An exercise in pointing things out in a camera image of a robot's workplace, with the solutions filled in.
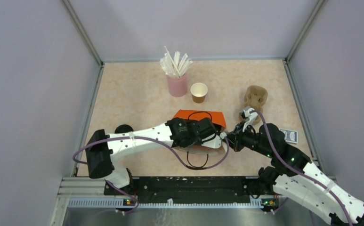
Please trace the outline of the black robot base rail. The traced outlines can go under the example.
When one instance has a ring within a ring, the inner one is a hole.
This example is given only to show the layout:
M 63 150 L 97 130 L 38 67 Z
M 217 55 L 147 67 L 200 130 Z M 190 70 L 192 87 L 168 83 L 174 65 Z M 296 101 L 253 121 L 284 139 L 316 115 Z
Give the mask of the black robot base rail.
M 275 194 L 269 184 L 258 177 L 133 177 L 130 185 L 119 191 L 108 183 L 104 195 L 127 193 L 140 204 L 232 204 L 259 201 L 261 206 L 278 207 L 280 195 Z

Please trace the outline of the orange paper bag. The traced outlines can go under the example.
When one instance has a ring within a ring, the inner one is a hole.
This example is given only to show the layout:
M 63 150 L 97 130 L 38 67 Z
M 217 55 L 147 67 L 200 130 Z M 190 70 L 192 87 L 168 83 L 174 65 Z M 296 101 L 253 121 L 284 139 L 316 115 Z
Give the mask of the orange paper bag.
M 177 113 L 172 117 L 167 125 L 172 130 L 173 147 L 184 149 L 186 152 L 187 162 L 181 161 L 184 166 L 190 170 L 208 170 L 220 165 L 230 153 L 230 147 L 226 141 L 226 137 L 222 141 L 222 147 L 219 149 L 207 148 L 201 145 L 193 145 L 193 141 L 190 139 L 189 131 L 186 125 L 187 120 L 201 120 L 203 118 L 210 118 L 214 126 L 216 127 L 217 134 L 221 132 L 226 133 L 226 119 L 222 112 L 217 111 L 198 111 L 198 110 L 178 110 Z M 189 155 L 193 154 L 205 154 L 206 159 L 209 159 L 210 155 L 221 154 L 221 149 L 223 149 L 223 157 L 215 164 L 208 166 L 205 162 L 202 166 L 194 166 L 189 160 Z

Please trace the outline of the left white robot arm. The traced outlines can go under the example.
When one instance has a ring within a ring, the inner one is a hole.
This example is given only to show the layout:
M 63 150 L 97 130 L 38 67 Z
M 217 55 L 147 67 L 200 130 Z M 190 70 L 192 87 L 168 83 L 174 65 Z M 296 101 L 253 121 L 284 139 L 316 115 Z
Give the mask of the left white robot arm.
M 210 118 L 186 120 L 173 118 L 156 127 L 107 134 L 97 130 L 89 140 L 85 155 L 90 179 L 105 179 L 115 185 L 121 194 L 129 194 L 133 182 L 129 171 L 117 165 L 117 161 L 127 155 L 140 153 L 158 147 L 188 148 L 204 146 L 221 147 L 220 132 Z

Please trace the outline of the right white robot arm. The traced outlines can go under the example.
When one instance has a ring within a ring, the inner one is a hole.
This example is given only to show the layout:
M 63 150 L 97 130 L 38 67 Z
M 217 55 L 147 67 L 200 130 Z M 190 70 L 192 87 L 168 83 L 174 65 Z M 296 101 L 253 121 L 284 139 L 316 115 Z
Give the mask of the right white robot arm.
M 262 125 L 258 132 L 250 127 L 243 129 L 240 123 L 227 134 L 234 151 L 246 147 L 271 159 L 270 167 L 259 170 L 258 187 L 262 193 L 281 194 L 331 226 L 364 226 L 364 201 L 335 184 L 284 137 L 272 123 Z

